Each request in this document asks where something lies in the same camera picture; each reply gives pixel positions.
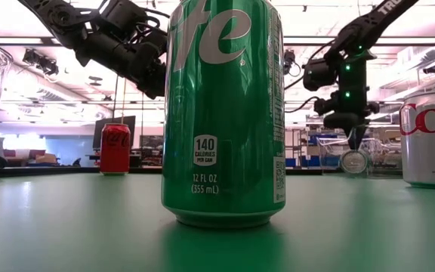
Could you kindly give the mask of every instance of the diet coke can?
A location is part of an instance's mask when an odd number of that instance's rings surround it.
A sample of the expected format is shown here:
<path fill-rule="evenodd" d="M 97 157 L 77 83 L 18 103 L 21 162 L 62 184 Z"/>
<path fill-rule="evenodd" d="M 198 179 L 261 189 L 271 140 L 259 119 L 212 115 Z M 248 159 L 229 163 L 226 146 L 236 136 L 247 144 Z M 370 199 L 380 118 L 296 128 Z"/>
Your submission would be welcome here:
<path fill-rule="evenodd" d="M 125 124 L 105 124 L 102 130 L 100 172 L 123 175 L 130 166 L 130 130 Z"/>
<path fill-rule="evenodd" d="M 404 181 L 435 187 L 435 92 L 409 97 L 400 109 Z"/>

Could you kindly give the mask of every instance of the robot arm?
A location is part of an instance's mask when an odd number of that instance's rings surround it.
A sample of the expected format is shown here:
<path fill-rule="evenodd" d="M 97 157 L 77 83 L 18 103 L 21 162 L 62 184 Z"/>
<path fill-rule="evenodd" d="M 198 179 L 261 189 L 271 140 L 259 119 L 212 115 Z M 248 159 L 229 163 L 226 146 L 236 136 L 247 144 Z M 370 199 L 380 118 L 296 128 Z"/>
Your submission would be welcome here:
<path fill-rule="evenodd" d="M 167 34 L 147 24 L 159 21 L 129 0 L 103 0 L 96 10 L 63 0 L 18 0 L 54 37 L 73 49 L 82 66 L 95 60 L 134 82 L 148 97 L 164 96 Z"/>
<path fill-rule="evenodd" d="M 310 60 L 305 66 L 304 87 L 316 91 L 337 82 L 338 90 L 329 100 L 315 102 L 315 111 L 323 115 L 328 128 L 342 128 L 349 146 L 357 150 L 362 142 L 371 113 L 379 106 L 367 102 L 366 62 L 375 59 L 369 49 L 386 28 L 419 0 L 386 0 L 370 13 L 356 18 L 339 33 L 322 59 Z"/>

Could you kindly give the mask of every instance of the sprite can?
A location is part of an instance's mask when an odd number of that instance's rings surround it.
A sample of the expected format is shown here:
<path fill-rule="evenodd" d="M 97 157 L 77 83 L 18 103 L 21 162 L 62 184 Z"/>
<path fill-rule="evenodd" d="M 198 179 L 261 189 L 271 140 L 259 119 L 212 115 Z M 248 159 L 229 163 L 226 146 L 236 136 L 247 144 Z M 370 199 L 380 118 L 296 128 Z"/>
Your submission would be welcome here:
<path fill-rule="evenodd" d="M 283 44 L 268 0 L 184 0 L 169 23 L 162 204 L 198 227 L 285 206 Z"/>

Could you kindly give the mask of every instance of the blue bin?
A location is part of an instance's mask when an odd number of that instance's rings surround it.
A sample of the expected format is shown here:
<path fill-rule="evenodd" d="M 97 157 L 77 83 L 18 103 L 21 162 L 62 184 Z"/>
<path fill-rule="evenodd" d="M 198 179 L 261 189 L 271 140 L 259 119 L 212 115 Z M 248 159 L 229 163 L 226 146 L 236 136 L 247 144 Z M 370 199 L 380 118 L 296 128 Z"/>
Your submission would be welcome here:
<path fill-rule="evenodd" d="M 326 156 L 323 158 L 322 166 L 340 167 L 340 157 L 339 156 Z"/>
<path fill-rule="evenodd" d="M 287 158 L 285 160 L 286 167 L 296 167 L 296 159 L 295 158 Z"/>
<path fill-rule="evenodd" d="M 310 159 L 307 159 L 306 156 L 302 156 L 301 167 L 320 167 L 320 157 L 311 156 Z"/>

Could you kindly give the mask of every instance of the green table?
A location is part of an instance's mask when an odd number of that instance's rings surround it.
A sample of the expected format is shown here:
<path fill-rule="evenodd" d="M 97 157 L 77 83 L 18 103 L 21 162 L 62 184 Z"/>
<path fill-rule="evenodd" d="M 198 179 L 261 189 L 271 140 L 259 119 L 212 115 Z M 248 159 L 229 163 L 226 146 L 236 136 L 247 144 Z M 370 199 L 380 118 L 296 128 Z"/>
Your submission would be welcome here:
<path fill-rule="evenodd" d="M 435 272 L 435 190 L 400 180 L 287 178 L 271 224 L 176 223 L 159 175 L 0 180 L 0 271 Z"/>

